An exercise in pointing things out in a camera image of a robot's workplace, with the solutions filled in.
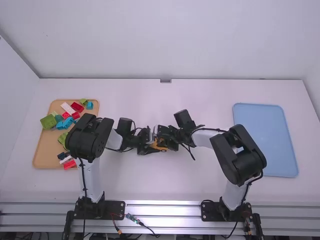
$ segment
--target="white tabletop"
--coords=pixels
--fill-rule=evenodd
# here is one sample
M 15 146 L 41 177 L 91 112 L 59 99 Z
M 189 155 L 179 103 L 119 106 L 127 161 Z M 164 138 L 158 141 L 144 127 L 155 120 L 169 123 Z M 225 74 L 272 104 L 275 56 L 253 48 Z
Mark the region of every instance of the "white tabletop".
M 77 170 L 35 169 L 33 156 L 41 134 L 39 119 L 55 99 L 97 99 L 99 117 L 131 118 L 137 127 L 174 125 L 174 113 L 188 109 L 196 124 L 210 128 L 234 125 L 235 103 L 275 104 L 283 108 L 299 168 L 296 178 L 265 176 L 255 182 L 249 201 L 320 203 L 320 122 L 301 80 L 173 79 L 42 79 L 34 93 L 10 160 L 0 182 L 1 201 L 75 200 Z M 215 153 L 185 149 L 139 156 L 136 151 L 105 150 L 100 174 L 107 199 L 218 199 L 225 178 Z

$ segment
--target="white wall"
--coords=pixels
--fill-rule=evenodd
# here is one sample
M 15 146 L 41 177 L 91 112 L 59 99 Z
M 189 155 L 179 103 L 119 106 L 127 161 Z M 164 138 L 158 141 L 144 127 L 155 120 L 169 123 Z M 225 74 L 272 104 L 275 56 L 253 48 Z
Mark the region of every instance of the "white wall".
M 285 78 L 320 52 L 318 0 L 0 1 L 43 78 Z
M 0 179 L 38 81 L 34 72 L 0 36 Z
M 308 71 L 303 82 L 310 96 L 315 112 L 320 119 L 320 57 L 314 66 Z

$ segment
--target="wooden tray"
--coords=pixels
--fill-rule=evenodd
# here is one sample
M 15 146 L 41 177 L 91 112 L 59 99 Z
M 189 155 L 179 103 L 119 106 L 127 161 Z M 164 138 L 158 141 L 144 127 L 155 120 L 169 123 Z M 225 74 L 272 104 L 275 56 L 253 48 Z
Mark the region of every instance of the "wooden tray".
M 89 101 L 93 102 L 93 109 L 87 110 L 84 108 L 84 110 L 80 113 L 80 116 L 82 116 L 84 113 L 89 113 L 93 115 L 98 115 L 99 111 L 99 102 L 95 99 L 89 99 Z M 51 102 L 48 114 L 52 113 L 53 111 L 56 111 L 58 114 L 63 114 L 65 110 L 60 106 L 66 102 L 67 104 L 71 105 L 73 102 L 79 103 L 79 99 L 57 99 Z M 36 147 L 32 165 L 36 169 L 63 169 L 64 166 L 62 164 L 59 164 L 59 159 L 57 158 L 57 155 L 62 152 L 67 152 L 64 147 L 58 142 L 58 137 L 65 133 L 70 131 L 73 128 L 74 124 L 72 124 L 68 129 L 64 130 L 50 130 L 50 129 L 42 129 L 40 139 L 38 142 L 38 145 Z

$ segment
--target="blue tray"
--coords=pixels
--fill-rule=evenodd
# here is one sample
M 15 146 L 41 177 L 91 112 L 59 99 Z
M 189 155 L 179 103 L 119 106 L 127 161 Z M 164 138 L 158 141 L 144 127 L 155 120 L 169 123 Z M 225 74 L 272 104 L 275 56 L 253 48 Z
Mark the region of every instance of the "blue tray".
M 284 110 L 278 105 L 236 103 L 235 124 L 242 124 L 266 158 L 266 176 L 295 178 L 298 165 Z

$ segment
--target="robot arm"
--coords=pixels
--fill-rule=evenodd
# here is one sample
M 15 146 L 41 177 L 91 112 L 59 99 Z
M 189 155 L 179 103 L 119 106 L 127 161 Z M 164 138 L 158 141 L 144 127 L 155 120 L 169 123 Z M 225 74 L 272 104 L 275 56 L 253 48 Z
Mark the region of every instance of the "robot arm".
M 221 200 L 229 211 L 236 210 L 244 203 L 251 183 L 262 177 L 267 166 L 265 156 L 243 125 L 237 124 L 229 130 L 196 126 L 186 109 L 174 117 L 181 129 L 175 136 L 178 143 L 214 150 L 228 179 Z
M 66 147 L 73 157 L 85 161 L 84 176 L 88 196 L 96 203 L 103 191 L 99 179 L 99 158 L 104 148 L 123 152 L 127 148 L 137 148 L 137 153 L 145 155 L 160 150 L 150 147 L 167 148 L 178 151 L 179 145 L 186 144 L 191 148 L 206 147 L 213 149 L 221 169 L 228 179 L 222 201 L 229 211 L 234 211 L 243 203 L 252 180 L 259 178 L 266 167 L 266 158 L 255 144 L 246 129 L 238 124 L 228 131 L 196 126 L 188 111 L 182 110 L 174 114 L 179 129 L 173 126 L 156 125 L 151 131 L 142 128 L 138 135 L 132 130 L 133 121 L 120 118 L 117 129 L 113 129 L 114 121 L 109 118 L 93 120 L 94 115 L 85 113 L 72 128 L 66 138 Z M 76 159 L 81 170 L 81 161 Z M 84 184 L 81 186 L 80 198 L 84 197 Z

